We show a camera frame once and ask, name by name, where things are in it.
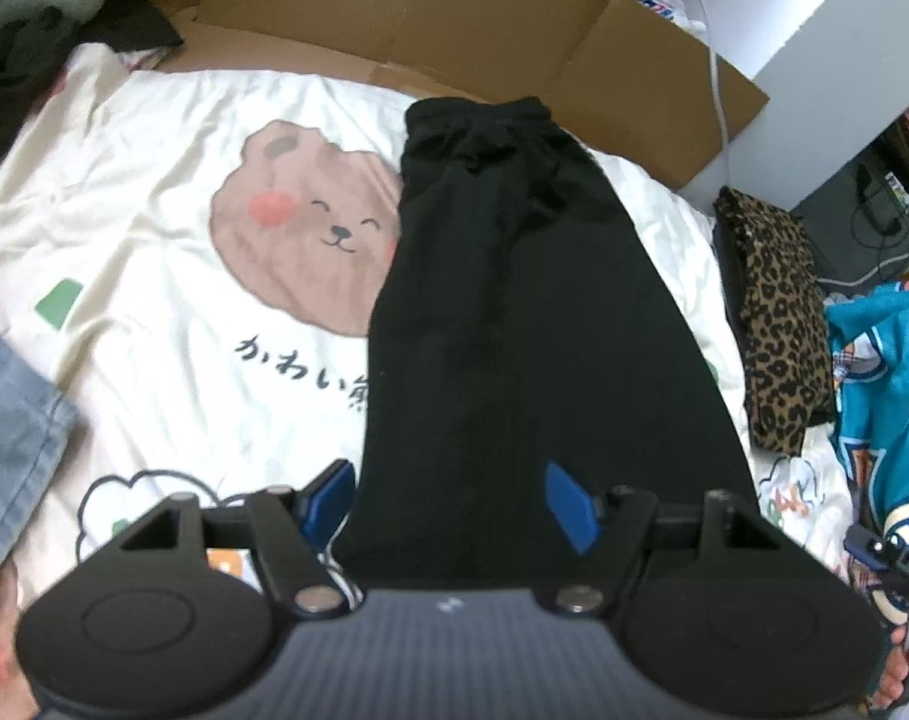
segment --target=cardboard box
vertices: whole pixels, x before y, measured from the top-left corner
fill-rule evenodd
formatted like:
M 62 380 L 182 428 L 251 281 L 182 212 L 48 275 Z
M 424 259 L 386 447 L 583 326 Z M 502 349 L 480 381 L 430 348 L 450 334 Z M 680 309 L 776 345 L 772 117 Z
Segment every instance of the cardboard box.
M 235 61 L 222 66 L 238 66 L 246 47 L 247 67 L 333 63 L 336 76 L 490 103 L 535 95 L 586 143 L 672 189 L 720 151 L 706 48 L 633 0 L 199 0 L 195 43 L 187 37 L 187 56 L 199 38 L 209 57 L 211 41 L 231 43 Z M 720 74 L 734 135 L 766 97 L 725 62 Z

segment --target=white cable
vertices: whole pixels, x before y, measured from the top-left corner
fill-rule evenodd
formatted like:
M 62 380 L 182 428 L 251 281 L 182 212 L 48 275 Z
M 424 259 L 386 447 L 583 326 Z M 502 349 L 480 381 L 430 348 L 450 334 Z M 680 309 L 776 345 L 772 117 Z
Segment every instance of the white cable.
M 891 257 L 889 260 L 884 260 L 884 262 L 868 271 L 867 274 L 861 276 L 857 281 L 835 281 L 835 279 L 832 278 L 819 278 L 817 282 L 818 284 L 830 284 L 832 287 L 860 287 L 865 281 L 874 276 L 874 274 L 879 274 L 880 271 L 883 271 L 889 265 L 894 265 L 894 263 L 907 260 L 908 257 L 909 252 L 907 252 L 907 254 L 899 254 L 897 257 Z
M 337 526 L 334 536 L 328 541 L 328 545 L 319 557 L 321 559 L 321 564 L 328 570 L 328 574 L 331 574 L 331 579 L 340 587 L 341 592 L 347 596 L 347 607 L 351 611 L 354 611 L 361 605 L 361 602 L 364 601 L 364 593 L 353 581 L 347 579 L 344 570 L 338 565 L 337 560 L 334 560 L 334 556 L 331 554 L 331 547 L 336 538 L 341 535 L 341 531 L 344 530 L 345 525 L 347 525 L 347 517 L 341 520 L 341 524 Z
M 721 128 L 721 159 L 724 161 L 724 172 L 728 186 L 734 185 L 731 178 L 731 136 L 728 131 L 728 119 L 724 115 L 724 103 L 721 101 L 721 81 L 717 71 L 717 51 L 715 50 L 715 41 L 712 35 L 713 30 L 710 28 L 710 18 L 707 16 L 707 3 L 705 0 L 698 0 L 701 4 L 701 11 L 704 14 L 704 25 L 707 30 L 707 58 L 710 62 L 710 94 L 715 101 L 715 113 L 717 114 L 717 124 Z

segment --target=round black pad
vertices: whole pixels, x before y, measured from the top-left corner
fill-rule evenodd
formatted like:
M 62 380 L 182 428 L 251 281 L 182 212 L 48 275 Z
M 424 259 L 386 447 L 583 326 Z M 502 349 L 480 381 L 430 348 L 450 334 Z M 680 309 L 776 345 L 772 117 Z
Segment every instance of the round black pad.
M 859 701 L 882 636 L 868 605 L 827 572 L 660 579 L 626 619 L 624 650 L 648 679 L 697 707 L 754 718 Z
M 82 566 L 27 610 L 17 651 L 47 706 L 161 720 L 245 688 L 272 640 L 269 605 L 243 581 L 215 571 L 105 577 Z

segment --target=blue denim fabric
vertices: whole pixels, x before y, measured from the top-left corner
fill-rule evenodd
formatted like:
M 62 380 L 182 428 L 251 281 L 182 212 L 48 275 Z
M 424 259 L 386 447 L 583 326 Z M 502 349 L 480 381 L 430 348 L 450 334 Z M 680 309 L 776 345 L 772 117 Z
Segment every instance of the blue denim fabric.
M 0 565 L 47 490 L 77 415 L 0 338 Z

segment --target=black cloth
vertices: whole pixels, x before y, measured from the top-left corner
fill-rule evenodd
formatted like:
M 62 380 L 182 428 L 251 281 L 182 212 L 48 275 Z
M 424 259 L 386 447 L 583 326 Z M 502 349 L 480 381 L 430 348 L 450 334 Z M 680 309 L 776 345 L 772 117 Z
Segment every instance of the black cloth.
M 105 0 L 81 28 L 82 43 L 104 43 L 116 52 L 175 49 L 184 43 L 178 30 L 147 0 Z
M 718 220 L 715 223 L 715 255 L 721 271 L 721 285 L 724 290 L 724 307 L 728 315 L 728 324 L 734 332 L 737 349 L 741 352 L 743 360 L 750 346 L 748 341 L 748 327 L 741 319 L 744 309 L 744 295 L 747 293 L 747 268 L 744 257 L 737 249 L 737 240 L 734 232 L 728 225 Z
M 54 7 L 0 31 L 0 160 L 77 43 L 77 23 Z
M 424 100 L 407 126 L 364 464 L 334 546 L 347 573 L 370 586 L 571 576 L 545 504 L 550 460 L 591 493 L 753 501 L 685 320 L 604 173 L 547 108 Z

